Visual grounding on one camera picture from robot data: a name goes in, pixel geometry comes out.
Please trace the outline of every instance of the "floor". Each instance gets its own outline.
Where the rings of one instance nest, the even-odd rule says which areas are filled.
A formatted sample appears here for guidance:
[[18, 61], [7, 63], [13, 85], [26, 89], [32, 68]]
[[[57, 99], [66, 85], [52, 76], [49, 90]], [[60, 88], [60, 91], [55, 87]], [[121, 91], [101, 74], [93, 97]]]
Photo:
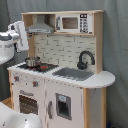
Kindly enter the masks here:
[[2, 101], [2, 103], [4, 103], [5, 105], [7, 105], [9, 108], [12, 108], [11, 98], [8, 98], [8, 99]]

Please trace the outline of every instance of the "wooden toy kitchen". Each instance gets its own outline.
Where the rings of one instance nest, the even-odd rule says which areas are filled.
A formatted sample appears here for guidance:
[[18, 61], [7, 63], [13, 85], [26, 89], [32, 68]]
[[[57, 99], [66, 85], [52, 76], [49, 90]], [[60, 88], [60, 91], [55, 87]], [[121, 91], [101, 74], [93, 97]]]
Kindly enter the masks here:
[[106, 87], [115, 76], [102, 69], [103, 11], [28, 12], [22, 19], [28, 57], [41, 65], [8, 68], [12, 109], [39, 115], [43, 128], [106, 128]]

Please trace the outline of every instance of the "white tile backsplash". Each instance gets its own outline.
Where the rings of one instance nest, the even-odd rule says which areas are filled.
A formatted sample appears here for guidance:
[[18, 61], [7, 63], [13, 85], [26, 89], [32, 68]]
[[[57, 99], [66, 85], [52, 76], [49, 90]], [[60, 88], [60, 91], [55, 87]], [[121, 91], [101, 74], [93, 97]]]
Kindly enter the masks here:
[[[88, 50], [95, 57], [94, 37], [35, 35], [34, 41], [35, 56], [40, 56], [42, 62], [77, 68], [79, 55], [82, 51]], [[88, 55], [83, 56], [83, 62], [88, 62], [89, 70], [95, 70]]]

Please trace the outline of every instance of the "stovetop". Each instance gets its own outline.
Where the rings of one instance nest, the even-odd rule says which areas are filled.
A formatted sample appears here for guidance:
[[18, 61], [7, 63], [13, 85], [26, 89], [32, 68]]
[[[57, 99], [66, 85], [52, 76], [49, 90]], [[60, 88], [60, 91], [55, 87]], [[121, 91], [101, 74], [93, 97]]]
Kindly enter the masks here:
[[35, 71], [35, 72], [41, 72], [41, 73], [46, 73], [54, 68], [57, 68], [58, 65], [53, 65], [53, 64], [47, 64], [47, 63], [41, 63], [40, 66], [37, 67], [28, 67], [26, 64], [17, 66], [17, 68], [25, 69], [25, 70], [30, 70], [30, 71]]

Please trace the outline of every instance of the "pot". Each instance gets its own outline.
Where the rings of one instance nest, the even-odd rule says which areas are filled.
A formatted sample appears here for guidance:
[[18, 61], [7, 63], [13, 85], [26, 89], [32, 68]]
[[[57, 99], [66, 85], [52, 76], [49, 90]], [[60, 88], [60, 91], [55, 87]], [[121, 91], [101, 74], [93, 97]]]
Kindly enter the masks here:
[[40, 57], [28, 57], [25, 59], [26, 65], [28, 67], [37, 67], [40, 66]]

